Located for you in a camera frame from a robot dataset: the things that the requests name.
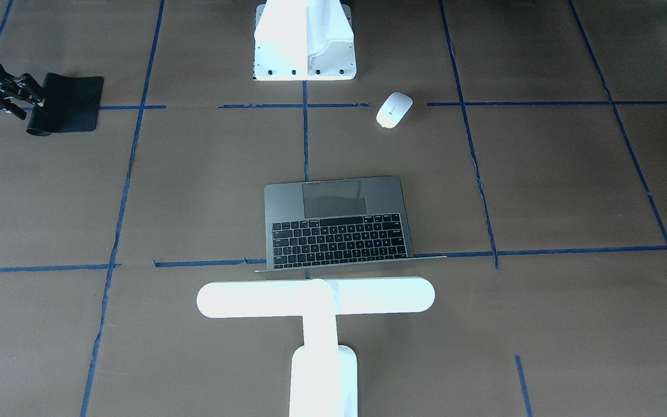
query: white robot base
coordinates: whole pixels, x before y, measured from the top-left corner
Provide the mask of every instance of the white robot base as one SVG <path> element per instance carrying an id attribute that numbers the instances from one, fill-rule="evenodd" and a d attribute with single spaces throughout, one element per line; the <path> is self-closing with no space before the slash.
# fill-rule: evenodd
<path id="1" fill-rule="evenodd" d="M 266 5 L 256 8 L 256 27 Z M 352 25 L 351 8 L 341 5 L 342 10 Z M 305 39 L 305 10 L 296 16 L 275 15 L 279 25 L 286 27 L 280 31 L 294 39 Z M 302 32 L 295 35 L 294 22 L 302 21 Z M 357 59 L 354 53 L 354 42 L 333 42 L 325 53 L 308 56 L 305 45 L 302 49 L 288 50 L 286 40 L 275 42 L 256 42 L 254 45 L 254 79 L 257 81 L 342 81 L 357 76 Z"/>
<path id="2" fill-rule="evenodd" d="M 357 417 L 357 355 L 347 346 L 339 345 L 339 369 L 341 369 L 342 408 L 344 417 Z M 289 379 L 289 417 L 308 417 L 310 398 L 306 390 L 310 386 L 305 377 L 305 346 L 297 348 L 292 356 L 291 378 Z"/>

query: floor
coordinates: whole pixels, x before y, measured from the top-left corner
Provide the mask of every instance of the floor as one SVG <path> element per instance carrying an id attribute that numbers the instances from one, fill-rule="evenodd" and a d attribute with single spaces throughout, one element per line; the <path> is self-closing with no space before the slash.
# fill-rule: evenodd
<path id="1" fill-rule="evenodd" d="M 0 417 L 287 415 L 301 319 L 197 291 L 262 279 L 264 185 L 378 175 L 447 258 L 339 316 L 362 417 L 667 416 L 667 0 L 354 0 L 330 83 L 252 80 L 258 3 L 0 0 L 10 73 L 105 78 L 94 132 L 0 112 Z"/>

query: white stand base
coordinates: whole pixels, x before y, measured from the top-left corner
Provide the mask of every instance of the white stand base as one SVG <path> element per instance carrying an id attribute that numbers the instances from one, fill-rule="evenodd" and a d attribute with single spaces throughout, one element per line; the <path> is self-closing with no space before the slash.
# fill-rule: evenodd
<path id="1" fill-rule="evenodd" d="M 264 5 L 256 8 L 256 26 L 262 18 Z M 342 5 L 351 27 L 351 8 Z M 354 43 L 334 42 L 325 53 L 307 58 L 307 68 L 294 68 L 294 64 L 281 58 L 283 54 L 274 47 L 254 46 L 254 79 L 259 81 L 340 81 L 354 79 L 357 60 Z"/>
<path id="2" fill-rule="evenodd" d="M 302 386 L 307 381 L 303 377 L 304 365 L 302 357 L 305 355 L 305 346 L 297 348 L 292 356 L 291 379 L 289 380 L 289 417 L 311 417 L 305 415 L 304 406 L 308 398 L 302 395 Z M 341 366 L 342 401 L 344 402 L 344 417 L 357 417 L 357 355 L 347 346 L 339 345 L 339 364 Z"/>

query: laptop keyboard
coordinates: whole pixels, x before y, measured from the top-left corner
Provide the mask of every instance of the laptop keyboard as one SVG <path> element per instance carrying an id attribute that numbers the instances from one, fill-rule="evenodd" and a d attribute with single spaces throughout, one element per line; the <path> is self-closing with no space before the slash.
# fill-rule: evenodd
<path id="1" fill-rule="evenodd" d="M 406 258 L 400 214 L 272 224 L 274 268 Z"/>

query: keyboard key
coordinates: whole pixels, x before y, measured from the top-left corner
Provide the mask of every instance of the keyboard key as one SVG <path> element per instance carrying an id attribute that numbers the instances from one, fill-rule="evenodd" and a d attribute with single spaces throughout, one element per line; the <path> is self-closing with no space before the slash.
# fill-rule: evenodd
<path id="1" fill-rule="evenodd" d="M 334 219 L 320 219 L 320 224 L 322 226 L 323 225 L 360 224 L 361 222 L 362 222 L 362 216 L 337 217 L 337 218 L 334 218 Z"/>
<path id="2" fill-rule="evenodd" d="M 292 230 L 277 230 L 272 232 L 272 238 L 274 239 L 283 239 L 285 237 L 292 237 Z"/>
<path id="3" fill-rule="evenodd" d="M 395 230 L 400 229 L 400 222 L 384 222 L 382 224 L 383 230 Z"/>

